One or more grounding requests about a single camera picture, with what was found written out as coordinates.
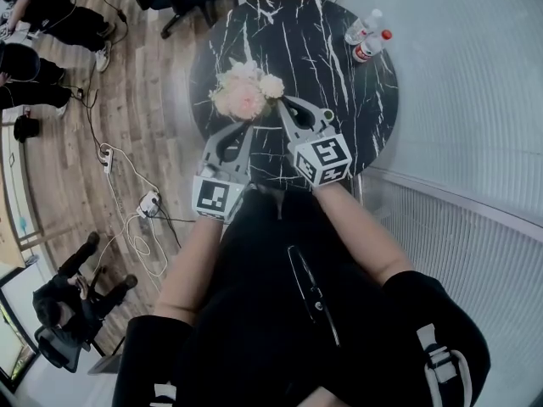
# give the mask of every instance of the chair leg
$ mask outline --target chair leg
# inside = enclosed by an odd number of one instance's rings
[[[173,18],[168,21],[168,24],[166,24],[164,26],[164,28],[162,29],[162,32],[160,32],[160,37],[162,39],[168,39],[171,35],[171,32],[170,32],[170,28],[177,22],[181,19],[182,17],[182,14],[175,14],[173,16]]]
[[[210,13],[207,11],[207,7],[205,6],[205,3],[199,4],[198,7],[202,11],[202,15],[205,18],[205,22],[207,23],[207,26],[209,26],[209,28],[213,27],[214,22],[211,20]]]

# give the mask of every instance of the hand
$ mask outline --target hand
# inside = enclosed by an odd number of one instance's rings
[[[87,285],[87,281],[82,277],[82,276],[79,276],[77,278],[77,285],[79,287],[79,297],[81,298],[81,300],[87,300],[87,297],[88,297],[88,285]]]
[[[11,80],[11,77],[9,76],[8,73],[6,73],[6,72],[1,72],[0,73],[0,87],[5,85],[10,80]]]
[[[79,276],[75,275],[75,276],[71,277],[70,279],[68,279],[68,285],[71,285],[72,287],[76,287],[77,286],[77,277],[79,277]]]

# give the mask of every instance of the floor plank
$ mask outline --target floor plank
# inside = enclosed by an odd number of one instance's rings
[[[126,40],[115,45],[110,66],[92,78],[91,98],[98,89],[92,110],[92,123],[101,142],[122,148],[137,170],[160,189],[165,206],[173,218],[192,219],[192,179],[204,141],[193,123],[188,101],[188,77],[198,41],[208,30],[197,10],[179,22],[166,41],[160,29],[172,16],[170,9],[143,12],[135,0],[109,0],[123,9],[128,17]],[[102,0],[77,0],[113,21],[115,13]],[[216,12],[224,16],[234,7],[233,0],[216,3]],[[117,20],[116,37],[125,26]],[[36,50],[45,59],[68,68],[65,84],[88,87],[93,56],[81,47],[66,46],[43,35]],[[42,119],[42,135],[27,141],[28,174],[36,200],[36,212],[42,227],[73,227],[71,233],[50,242],[57,266],[83,244],[91,231],[101,237],[98,252],[83,266],[92,278],[98,257],[108,241],[118,234],[123,222],[119,217],[109,183],[95,157],[85,109],[73,102],[62,120],[47,106],[33,108]],[[151,187],[138,179],[122,154],[114,154],[110,176],[126,218],[135,212],[139,198]],[[177,253],[173,234],[162,220],[154,220],[155,231],[168,259]],[[175,222],[181,243],[190,224]],[[149,270],[158,273],[164,260],[156,246],[148,220],[134,219],[131,234],[144,237],[151,254],[144,257]],[[126,302],[107,317],[97,342],[110,353],[124,336],[128,321],[148,313],[157,298],[157,288],[164,280],[149,276],[126,234],[114,240],[104,253],[101,265],[108,271],[98,284],[101,292],[109,291],[126,274],[133,273],[138,286],[129,292]]]

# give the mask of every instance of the black pants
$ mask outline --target black pants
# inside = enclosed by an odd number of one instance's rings
[[[62,264],[59,268],[59,276],[75,276],[85,261],[96,252],[96,249],[97,247],[94,244],[83,244],[77,252],[72,254],[66,262]],[[94,291],[89,291],[89,294],[93,294],[93,297],[95,298],[92,301],[92,311],[97,318],[102,320],[115,306],[122,303],[127,292],[128,287],[124,282],[115,285],[105,297],[99,296]]]
[[[34,81],[13,81],[0,87],[0,109],[37,104],[63,107],[70,99],[71,90],[54,84],[62,71],[53,62],[40,59],[40,72]]]
[[[58,20],[50,20],[48,25],[52,27],[45,25],[43,32],[68,45],[81,45],[92,52],[102,50],[105,42],[98,33],[108,27],[104,17],[91,9],[74,8],[72,3],[67,3],[63,10],[69,14],[72,9],[72,14],[58,24],[55,25]]]

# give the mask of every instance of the round table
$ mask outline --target round table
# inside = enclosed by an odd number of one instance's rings
[[[217,74],[254,60],[283,79],[285,95],[335,113],[353,157],[355,176],[383,149],[395,124],[398,85],[386,50],[359,64],[344,34],[356,16],[327,0],[250,0],[218,21],[199,44],[190,79],[194,119],[204,138],[232,123],[218,114],[209,95]],[[249,176],[283,190],[309,190],[285,154],[288,138],[277,108],[254,122]]]

